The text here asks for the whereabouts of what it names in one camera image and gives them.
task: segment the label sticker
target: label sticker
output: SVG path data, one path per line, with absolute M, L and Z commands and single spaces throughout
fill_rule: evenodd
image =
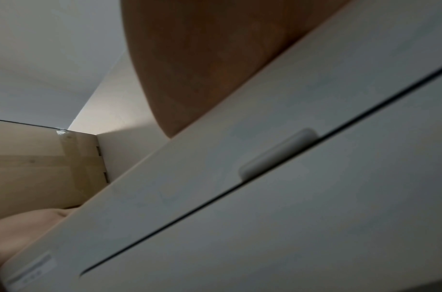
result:
M 7 280 L 3 281 L 3 285 L 8 292 L 19 291 L 31 282 L 47 274 L 56 266 L 57 263 L 52 254 L 46 252 L 37 257 L 30 264 L 12 274 Z

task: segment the white ceiling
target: white ceiling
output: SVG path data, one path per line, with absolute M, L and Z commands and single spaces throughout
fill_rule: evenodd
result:
M 0 0 L 0 68 L 90 96 L 126 45 L 119 0 Z

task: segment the white wall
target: white wall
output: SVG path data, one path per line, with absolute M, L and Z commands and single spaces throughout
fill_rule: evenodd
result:
M 68 128 L 88 100 L 49 84 L 0 69 L 0 119 Z
M 69 129 L 98 135 L 111 180 L 168 141 L 155 122 L 128 52 L 103 79 Z

